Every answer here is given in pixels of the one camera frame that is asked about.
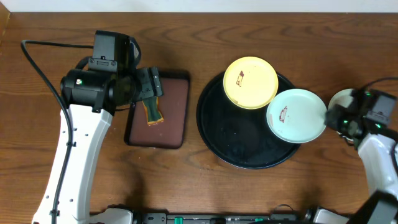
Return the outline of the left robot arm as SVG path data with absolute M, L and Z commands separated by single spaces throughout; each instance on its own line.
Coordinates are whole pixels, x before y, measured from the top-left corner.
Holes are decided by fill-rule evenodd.
M 98 156 L 117 106 L 162 95 L 157 68 L 114 73 L 70 70 L 61 81 L 66 109 L 45 195 L 33 223 L 134 223 L 134 212 L 111 207 L 90 215 Z

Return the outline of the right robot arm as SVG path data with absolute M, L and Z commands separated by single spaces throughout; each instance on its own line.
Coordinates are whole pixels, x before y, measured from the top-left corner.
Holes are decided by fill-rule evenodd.
M 379 90 L 346 89 L 329 102 L 326 125 L 353 146 L 363 162 L 370 197 L 352 216 L 318 207 L 312 223 L 397 223 L 397 131 L 388 128 L 397 98 Z

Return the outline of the light blue plate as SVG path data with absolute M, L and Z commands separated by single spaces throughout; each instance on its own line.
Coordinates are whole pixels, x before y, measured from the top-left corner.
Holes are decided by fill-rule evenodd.
M 328 104 L 328 110 L 327 112 L 329 112 L 330 110 L 332 110 L 334 108 L 335 105 L 340 105 L 342 107 L 344 107 L 345 109 L 349 108 L 349 105 L 352 103 L 352 101 L 354 100 L 354 98 L 351 96 L 351 92 L 353 91 L 352 88 L 350 89 L 345 89 L 345 90 L 341 90 L 338 93 L 336 93 L 330 100 L 329 104 Z M 344 125 L 348 125 L 351 120 L 354 118 L 354 116 L 352 114 L 344 114 L 342 116 L 342 118 L 345 121 L 341 121 Z

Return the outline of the light green plate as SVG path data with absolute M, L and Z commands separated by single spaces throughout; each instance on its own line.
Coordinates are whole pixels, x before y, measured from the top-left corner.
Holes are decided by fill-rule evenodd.
M 326 106 L 308 90 L 290 89 L 279 93 L 269 104 L 266 120 L 281 140 L 302 144 L 319 137 L 325 130 Z

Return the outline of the green orange sponge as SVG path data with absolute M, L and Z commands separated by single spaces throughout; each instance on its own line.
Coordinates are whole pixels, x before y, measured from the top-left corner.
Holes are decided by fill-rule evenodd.
M 164 117 L 159 109 L 159 97 L 145 99 L 143 105 L 146 112 L 147 124 L 149 126 L 164 121 Z

